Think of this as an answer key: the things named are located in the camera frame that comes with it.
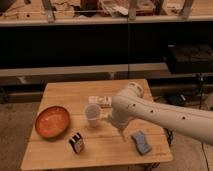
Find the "tan stick end effector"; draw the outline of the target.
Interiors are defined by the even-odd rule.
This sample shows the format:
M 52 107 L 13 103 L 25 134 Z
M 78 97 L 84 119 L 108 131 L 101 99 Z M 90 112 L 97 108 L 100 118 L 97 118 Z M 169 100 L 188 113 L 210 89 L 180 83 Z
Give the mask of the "tan stick end effector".
M 125 137 L 125 135 L 124 135 L 124 130 L 119 128 L 119 129 L 118 129 L 118 133 L 120 134 L 120 136 L 121 136 L 123 142 L 126 142 L 126 137 Z

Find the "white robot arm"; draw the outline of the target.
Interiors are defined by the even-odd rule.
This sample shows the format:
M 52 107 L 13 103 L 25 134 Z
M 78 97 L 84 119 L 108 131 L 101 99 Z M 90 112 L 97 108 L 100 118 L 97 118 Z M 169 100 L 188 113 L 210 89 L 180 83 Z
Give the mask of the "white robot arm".
M 109 122 L 123 131 L 142 119 L 213 146 L 213 112 L 145 100 L 141 85 L 129 82 L 112 97 Z

